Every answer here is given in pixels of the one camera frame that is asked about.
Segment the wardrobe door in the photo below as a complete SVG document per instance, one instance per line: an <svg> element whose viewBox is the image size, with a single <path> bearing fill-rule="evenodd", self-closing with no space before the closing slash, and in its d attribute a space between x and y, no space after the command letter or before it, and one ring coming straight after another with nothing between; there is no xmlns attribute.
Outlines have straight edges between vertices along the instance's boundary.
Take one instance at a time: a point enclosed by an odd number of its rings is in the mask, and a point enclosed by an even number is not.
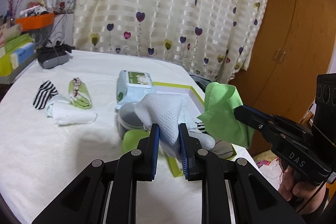
<svg viewBox="0 0 336 224"><path fill-rule="evenodd" d="M252 49L247 71L240 70L235 85L244 102L252 106L270 78L285 44L293 17L295 0L268 0L264 18Z"/></svg>
<svg viewBox="0 0 336 224"><path fill-rule="evenodd" d="M254 108L299 122L327 73L336 33L336 0L296 0L288 38Z"/></svg>

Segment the curtain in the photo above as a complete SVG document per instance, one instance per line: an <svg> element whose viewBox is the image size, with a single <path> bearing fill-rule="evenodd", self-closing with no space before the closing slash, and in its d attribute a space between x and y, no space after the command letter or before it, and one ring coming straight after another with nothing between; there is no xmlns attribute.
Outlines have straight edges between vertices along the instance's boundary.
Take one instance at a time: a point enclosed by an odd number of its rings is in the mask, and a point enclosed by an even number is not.
<svg viewBox="0 0 336 224"><path fill-rule="evenodd" d="M227 83L248 67L266 4L267 0L76 0L74 45L158 58Z"/></svg>

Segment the wardrobe handle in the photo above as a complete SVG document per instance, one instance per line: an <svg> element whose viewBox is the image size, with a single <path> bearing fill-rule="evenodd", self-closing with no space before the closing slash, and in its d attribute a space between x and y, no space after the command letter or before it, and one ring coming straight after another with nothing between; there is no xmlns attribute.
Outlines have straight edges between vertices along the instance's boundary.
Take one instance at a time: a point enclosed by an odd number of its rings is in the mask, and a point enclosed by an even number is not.
<svg viewBox="0 0 336 224"><path fill-rule="evenodd" d="M278 49L278 50L275 52L274 61L277 60L277 58L278 58L278 54L279 54L280 50L281 50L281 49Z"/></svg>
<svg viewBox="0 0 336 224"><path fill-rule="evenodd" d="M283 52L283 53L282 53L282 55L281 55L281 57L280 57L280 60L279 60L279 64L281 64L281 62L282 62L282 60L283 60L285 54L286 54L286 52Z"/></svg>

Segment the striped sock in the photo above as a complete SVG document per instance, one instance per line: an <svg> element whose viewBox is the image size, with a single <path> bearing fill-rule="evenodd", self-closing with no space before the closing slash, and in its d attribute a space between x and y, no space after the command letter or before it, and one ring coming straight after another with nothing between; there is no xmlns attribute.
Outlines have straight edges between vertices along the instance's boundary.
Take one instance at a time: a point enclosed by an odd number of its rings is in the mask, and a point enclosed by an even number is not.
<svg viewBox="0 0 336 224"><path fill-rule="evenodd" d="M51 97L58 95L56 87L49 80L44 82L34 98L33 105L36 109L45 108Z"/></svg>
<svg viewBox="0 0 336 224"><path fill-rule="evenodd" d="M208 132L206 132L206 130L205 130L205 125L204 125L204 123L202 123L202 122L197 122L196 124L197 124L197 129L198 129L199 131L201 131L202 133L205 133L205 134L208 133Z"/></svg>

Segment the green soap dish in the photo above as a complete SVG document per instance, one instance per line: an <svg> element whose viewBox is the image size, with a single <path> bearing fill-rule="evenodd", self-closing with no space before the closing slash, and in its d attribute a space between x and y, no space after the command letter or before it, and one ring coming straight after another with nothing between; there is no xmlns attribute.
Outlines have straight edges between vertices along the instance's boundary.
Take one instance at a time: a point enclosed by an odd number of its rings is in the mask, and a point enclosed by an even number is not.
<svg viewBox="0 0 336 224"><path fill-rule="evenodd" d="M138 147L138 143L141 139L149 136L148 131L144 130L129 130L125 133L123 139L122 152L125 154Z"/></svg>

